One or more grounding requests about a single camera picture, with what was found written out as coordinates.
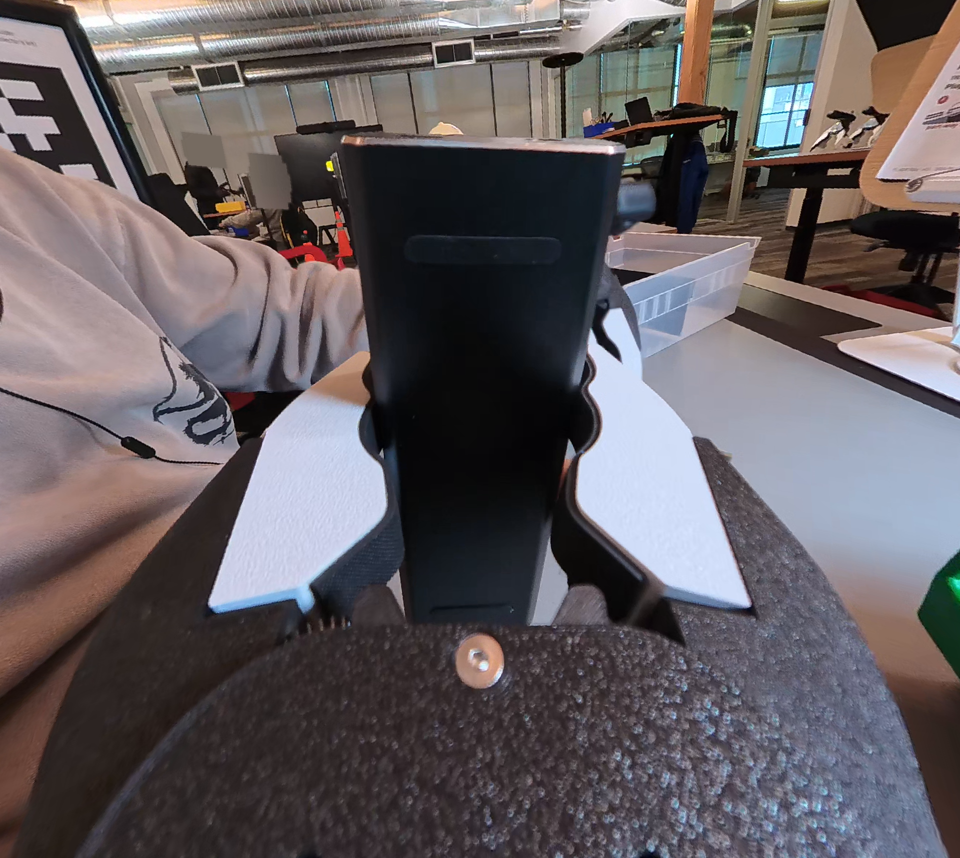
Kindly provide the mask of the person's left forearm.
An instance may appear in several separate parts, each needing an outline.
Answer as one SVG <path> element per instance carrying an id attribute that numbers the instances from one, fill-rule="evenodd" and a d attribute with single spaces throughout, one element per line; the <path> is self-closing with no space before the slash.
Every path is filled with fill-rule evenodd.
<path id="1" fill-rule="evenodd" d="M 128 233 L 125 269 L 165 337 L 222 391 L 302 391 L 369 351 L 354 270 L 156 228 Z"/>

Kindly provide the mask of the white tablet stand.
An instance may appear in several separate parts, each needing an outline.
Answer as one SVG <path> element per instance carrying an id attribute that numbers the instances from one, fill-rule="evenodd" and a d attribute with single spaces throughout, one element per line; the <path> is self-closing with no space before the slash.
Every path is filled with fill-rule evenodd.
<path id="1" fill-rule="evenodd" d="M 959 402 L 959 312 L 950 326 L 845 339 L 840 352 Z"/>

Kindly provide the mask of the black floor lamp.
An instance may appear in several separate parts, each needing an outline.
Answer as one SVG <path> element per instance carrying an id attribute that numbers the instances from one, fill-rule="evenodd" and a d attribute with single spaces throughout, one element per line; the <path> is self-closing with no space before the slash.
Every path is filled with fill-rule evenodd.
<path id="1" fill-rule="evenodd" d="M 541 60 L 544 69 L 558 70 L 559 72 L 559 125 L 560 137 L 563 139 L 568 136 L 567 72 L 570 67 L 579 64 L 584 57 L 583 52 L 565 51 L 552 54 Z"/>

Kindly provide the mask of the clear plastic bin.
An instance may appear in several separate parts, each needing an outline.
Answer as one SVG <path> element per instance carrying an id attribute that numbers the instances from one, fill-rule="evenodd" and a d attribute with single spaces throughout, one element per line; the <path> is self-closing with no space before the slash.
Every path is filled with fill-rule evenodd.
<path id="1" fill-rule="evenodd" d="M 760 241 L 641 227 L 612 237 L 606 263 L 630 299 L 643 358 L 731 315 Z"/>

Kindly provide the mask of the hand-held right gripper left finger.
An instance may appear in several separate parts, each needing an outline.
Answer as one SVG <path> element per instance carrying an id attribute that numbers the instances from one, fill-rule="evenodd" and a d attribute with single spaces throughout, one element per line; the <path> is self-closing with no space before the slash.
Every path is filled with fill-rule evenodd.
<path id="1" fill-rule="evenodd" d="M 303 392 L 264 434 L 210 591 L 211 612 L 292 603 L 351 618 L 403 557 L 395 485 L 378 445 L 370 355 Z"/>

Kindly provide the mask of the black computer monitor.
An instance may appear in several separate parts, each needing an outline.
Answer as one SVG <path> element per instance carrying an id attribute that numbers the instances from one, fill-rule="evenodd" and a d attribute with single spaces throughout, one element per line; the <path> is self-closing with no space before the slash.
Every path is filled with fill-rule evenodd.
<path id="1" fill-rule="evenodd" d="M 348 202 L 345 180 L 339 165 L 342 140 L 353 130 L 279 134 L 273 139 L 291 183 L 294 203 L 330 200 Z"/>

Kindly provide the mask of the black and white pattern board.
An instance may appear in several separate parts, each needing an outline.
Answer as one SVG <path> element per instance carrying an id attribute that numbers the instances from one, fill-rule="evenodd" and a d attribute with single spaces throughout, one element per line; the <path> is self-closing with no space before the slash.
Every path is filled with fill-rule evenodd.
<path id="1" fill-rule="evenodd" d="M 2 148 L 153 204 L 147 174 L 77 14 L 1 0 Z"/>

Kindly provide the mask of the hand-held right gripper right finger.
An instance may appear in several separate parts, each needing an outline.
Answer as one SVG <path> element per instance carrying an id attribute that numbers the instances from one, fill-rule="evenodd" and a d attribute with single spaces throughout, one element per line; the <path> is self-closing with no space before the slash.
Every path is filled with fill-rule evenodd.
<path id="1" fill-rule="evenodd" d="M 574 604 L 558 624 L 664 631 L 673 604 L 749 614 L 750 592 L 693 436 L 642 378 L 588 356 L 551 550 Z"/>

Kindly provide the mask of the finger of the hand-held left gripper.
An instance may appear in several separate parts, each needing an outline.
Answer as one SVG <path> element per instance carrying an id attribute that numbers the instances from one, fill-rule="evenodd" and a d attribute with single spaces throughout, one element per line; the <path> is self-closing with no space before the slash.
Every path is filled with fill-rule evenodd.
<path id="1" fill-rule="evenodd" d="M 592 335 L 599 347 L 620 362 L 642 362 L 637 313 L 614 271 L 602 267 L 594 307 Z"/>

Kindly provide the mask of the black usb hub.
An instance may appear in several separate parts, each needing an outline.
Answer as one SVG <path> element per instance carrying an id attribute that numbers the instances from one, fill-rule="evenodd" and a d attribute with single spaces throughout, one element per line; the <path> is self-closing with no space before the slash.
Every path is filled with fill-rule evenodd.
<path id="1" fill-rule="evenodd" d="M 590 139 L 342 141 L 414 623 L 533 615 L 624 155 Z"/>

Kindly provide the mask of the green plastic bin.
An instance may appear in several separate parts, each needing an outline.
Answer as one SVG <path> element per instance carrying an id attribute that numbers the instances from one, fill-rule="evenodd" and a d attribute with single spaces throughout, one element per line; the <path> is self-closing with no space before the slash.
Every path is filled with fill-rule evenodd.
<path id="1" fill-rule="evenodd" d="M 959 676 L 959 553 L 934 575 L 918 608 L 918 620 Z"/>

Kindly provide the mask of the dark blue hanging jacket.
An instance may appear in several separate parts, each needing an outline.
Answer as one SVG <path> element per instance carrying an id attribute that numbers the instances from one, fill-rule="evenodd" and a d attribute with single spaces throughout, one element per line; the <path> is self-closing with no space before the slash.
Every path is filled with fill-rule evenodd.
<path id="1" fill-rule="evenodd" d="M 654 221 L 690 233 L 697 223 L 709 176 L 704 125 L 688 125 L 668 137 L 655 184 Z"/>

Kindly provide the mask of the black flat panel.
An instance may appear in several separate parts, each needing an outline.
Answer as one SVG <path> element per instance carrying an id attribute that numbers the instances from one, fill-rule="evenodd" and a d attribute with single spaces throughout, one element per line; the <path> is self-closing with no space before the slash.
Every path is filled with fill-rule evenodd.
<path id="1" fill-rule="evenodd" d="M 856 0 L 878 52 L 935 36 L 956 0 Z"/>

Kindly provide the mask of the brown top desk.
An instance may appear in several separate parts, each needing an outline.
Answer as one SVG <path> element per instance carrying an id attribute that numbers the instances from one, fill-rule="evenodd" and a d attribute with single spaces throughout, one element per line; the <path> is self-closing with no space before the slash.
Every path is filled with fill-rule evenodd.
<path id="1" fill-rule="evenodd" d="M 745 167 L 770 171 L 770 186 L 804 192 L 784 273 L 787 281 L 805 282 L 824 192 L 858 189 L 860 171 L 869 154 L 869 149 L 857 148 L 745 159 Z"/>

